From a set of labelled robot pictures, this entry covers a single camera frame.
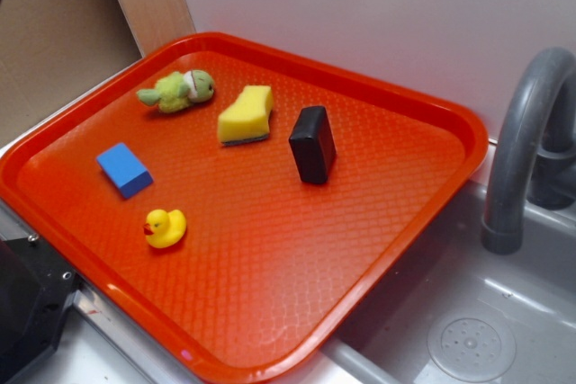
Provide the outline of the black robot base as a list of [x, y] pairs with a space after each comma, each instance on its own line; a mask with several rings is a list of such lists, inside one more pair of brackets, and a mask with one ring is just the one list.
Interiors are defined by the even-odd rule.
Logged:
[[59, 347], [78, 287], [73, 266], [36, 234], [1, 242], [1, 381], [13, 383]]

